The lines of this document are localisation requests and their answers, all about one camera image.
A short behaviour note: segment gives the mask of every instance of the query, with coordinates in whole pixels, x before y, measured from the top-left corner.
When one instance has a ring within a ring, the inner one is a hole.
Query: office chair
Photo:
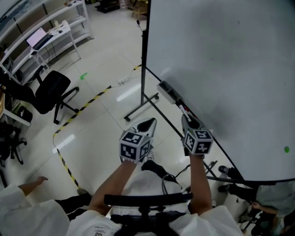
[[[74,109],[64,102],[64,99],[74,91],[79,91],[79,87],[75,87],[64,94],[71,83],[69,78],[57,71],[51,71],[42,81],[40,77],[42,69],[43,66],[40,66],[32,76],[32,79],[37,79],[40,84],[35,94],[31,88],[10,80],[7,74],[1,76],[0,83],[5,86],[4,93],[9,94],[14,99],[29,102],[40,114],[46,114],[56,106],[53,122],[59,124],[57,120],[59,108],[62,109],[65,106],[75,113],[79,112],[79,109]]]
[[[27,142],[19,140],[20,131],[19,128],[11,124],[7,124],[6,122],[0,123],[0,164],[2,167],[5,167],[2,161],[7,160],[9,155],[11,159],[14,159],[14,155],[16,155],[19,163],[21,165],[24,164],[18,155],[17,146],[22,143],[27,145]]]

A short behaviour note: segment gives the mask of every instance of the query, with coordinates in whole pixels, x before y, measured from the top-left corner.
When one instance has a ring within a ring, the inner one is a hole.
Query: laptop
[[[53,35],[46,34],[46,32],[39,28],[26,41],[35,50],[39,50]]]

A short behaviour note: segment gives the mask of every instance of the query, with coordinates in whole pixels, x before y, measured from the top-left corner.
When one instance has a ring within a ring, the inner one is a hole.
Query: laptop screen
[[[46,35],[45,31],[40,28],[35,33],[31,35],[30,38],[27,39],[28,44],[30,44],[31,47],[35,46],[37,42],[39,42],[44,36]]]

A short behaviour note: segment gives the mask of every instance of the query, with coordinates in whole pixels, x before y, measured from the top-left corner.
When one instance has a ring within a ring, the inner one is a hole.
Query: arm
[[[191,200],[192,213],[201,215],[212,209],[211,191],[202,158],[191,153],[189,154],[189,157],[191,172],[190,187],[191,192],[193,193],[193,199]]]
[[[268,214],[273,214],[273,215],[276,215],[278,213],[278,210],[271,208],[271,207],[262,206],[257,202],[252,202],[252,208],[259,209],[263,212],[266,212]]]
[[[97,211],[106,216],[110,207],[104,204],[106,194],[120,195],[129,180],[136,164],[130,161],[124,161],[115,172],[97,189],[89,205],[89,210]]]
[[[43,183],[44,180],[48,180],[46,177],[38,177],[36,181],[19,185],[19,188],[24,192],[24,195],[29,195],[36,187]]]

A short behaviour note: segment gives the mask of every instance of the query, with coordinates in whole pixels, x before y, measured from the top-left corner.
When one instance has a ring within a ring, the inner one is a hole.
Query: green dot
[[[285,146],[284,150],[285,150],[285,153],[288,153],[290,151],[290,148],[288,146]]]

